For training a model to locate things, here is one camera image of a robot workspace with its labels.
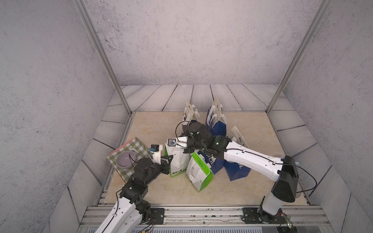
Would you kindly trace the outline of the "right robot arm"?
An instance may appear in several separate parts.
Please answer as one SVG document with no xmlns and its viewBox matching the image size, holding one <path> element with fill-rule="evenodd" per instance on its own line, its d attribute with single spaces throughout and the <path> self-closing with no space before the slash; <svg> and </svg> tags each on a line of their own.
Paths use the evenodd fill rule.
<svg viewBox="0 0 373 233">
<path fill-rule="evenodd" d="M 246 148 L 226 136 L 213 136 L 200 122 L 189 123 L 183 131 L 186 139 L 182 140 L 182 147 L 186 150 L 201 150 L 206 155 L 238 163 L 275 182 L 264 197 L 260 212 L 275 216 L 284 203 L 295 202 L 299 173 L 291 157 L 272 157 Z"/>
</svg>

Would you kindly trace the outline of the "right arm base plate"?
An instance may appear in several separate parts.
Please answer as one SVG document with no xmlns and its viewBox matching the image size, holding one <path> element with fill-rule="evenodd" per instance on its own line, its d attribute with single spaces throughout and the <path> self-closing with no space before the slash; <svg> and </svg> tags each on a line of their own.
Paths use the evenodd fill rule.
<svg viewBox="0 0 373 233">
<path fill-rule="evenodd" d="M 246 224 L 287 224 L 288 218 L 280 208 L 275 215 L 268 214 L 261 208 L 243 208 L 241 220 Z"/>
</svg>

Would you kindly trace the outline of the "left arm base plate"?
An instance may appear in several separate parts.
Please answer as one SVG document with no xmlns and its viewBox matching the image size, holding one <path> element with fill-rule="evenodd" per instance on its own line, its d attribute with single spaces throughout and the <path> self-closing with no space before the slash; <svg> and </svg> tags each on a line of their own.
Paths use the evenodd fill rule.
<svg viewBox="0 0 373 233">
<path fill-rule="evenodd" d="M 165 209 L 164 208 L 148 208 L 143 213 L 142 223 L 162 225 L 164 224 Z"/>
</svg>

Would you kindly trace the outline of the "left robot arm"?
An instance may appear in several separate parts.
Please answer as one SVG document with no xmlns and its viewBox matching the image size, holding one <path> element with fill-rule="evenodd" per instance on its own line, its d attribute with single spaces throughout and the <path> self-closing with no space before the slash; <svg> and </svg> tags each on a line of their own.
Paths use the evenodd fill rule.
<svg viewBox="0 0 373 233">
<path fill-rule="evenodd" d="M 130 233 L 141 223 L 152 224 L 151 204 L 144 200 L 148 185 L 160 174 L 169 174 L 172 155 L 160 157 L 160 163 L 141 158 L 134 167 L 134 174 L 116 193 L 117 202 L 105 218 L 97 233 Z"/>
</svg>

